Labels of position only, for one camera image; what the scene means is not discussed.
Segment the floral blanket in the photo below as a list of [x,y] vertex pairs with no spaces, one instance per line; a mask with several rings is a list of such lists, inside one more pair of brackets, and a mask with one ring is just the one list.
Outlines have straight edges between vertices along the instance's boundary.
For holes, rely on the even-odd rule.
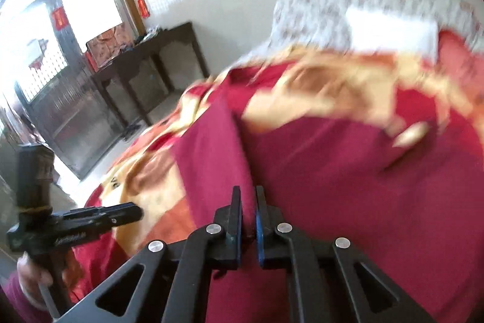
[[83,297],[153,239],[186,238],[240,185],[243,266],[212,281],[209,322],[289,321],[284,273],[256,260],[255,195],[311,237],[344,236],[439,322],[481,299],[481,102],[412,55],[290,47],[200,81],[113,165],[87,205],[138,222],[77,248]]

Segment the red sleeve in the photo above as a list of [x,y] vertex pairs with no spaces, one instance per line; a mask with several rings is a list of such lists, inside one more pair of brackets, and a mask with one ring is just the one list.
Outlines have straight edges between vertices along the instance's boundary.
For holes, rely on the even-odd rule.
[[52,318],[47,311],[40,310],[28,302],[20,288],[17,272],[10,276],[8,283],[3,287],[3,291],[25,323],[52,322]]

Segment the tiled floor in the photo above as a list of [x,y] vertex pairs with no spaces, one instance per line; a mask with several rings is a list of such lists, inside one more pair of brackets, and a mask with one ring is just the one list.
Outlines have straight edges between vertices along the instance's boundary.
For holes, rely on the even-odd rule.
[[[172,93],[161,104],[149,113],[149,118],[153,123],[166,117],[175,109],[181,93]],[[56,158],[54,162],[55,169],[60,174],[59,186],[71,196],[79,207],[84,206],[93,190],[98,187],[102,177],[107,173],[112,163],[132,144],[132,142],[143,132],[146,125],[140,121],[141,129],[133,135],[130,140],[119,140],[96,164],[91,172],[82,181],[67,168],[60,159]]]

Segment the wooden table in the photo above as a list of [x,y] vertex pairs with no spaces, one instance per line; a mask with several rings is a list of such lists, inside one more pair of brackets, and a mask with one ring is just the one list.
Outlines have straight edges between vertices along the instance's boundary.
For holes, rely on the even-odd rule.
[[125,129],[128,128],[129,123],[108,93],[106,87],[109,85],[111,79],[117,78],[124,91],[131,99],[140,118],[148,126],[151,126],[152,122],[129,81],[139,73],[141,62],[147,58],[151,58],[168,91],[174,91],[175,87],[168,76],[168,72],[166,71],[165,65],[160,56],[161,49],[174,41],[192,45],[200,70],[202,71],[203,76],[208,78],[210,74],[207,69],[207,64],[202,51],[200,50],[197,36],[193,31],[191,22],[158,32],[156,36],[137,44],[132,50],[119,54],[93,74],[93,82],[101,96]]

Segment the pillow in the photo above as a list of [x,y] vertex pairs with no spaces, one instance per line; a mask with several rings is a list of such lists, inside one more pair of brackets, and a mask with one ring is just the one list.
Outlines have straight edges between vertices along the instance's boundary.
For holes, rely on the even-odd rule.
[[346,20],[357,53],[411,53],[437,61],[439,28],[436,21],[349,8]]
[[439,33],[439,65],[459,83],[474,105],[484,104],[484,54],[472,53],[453,31]]

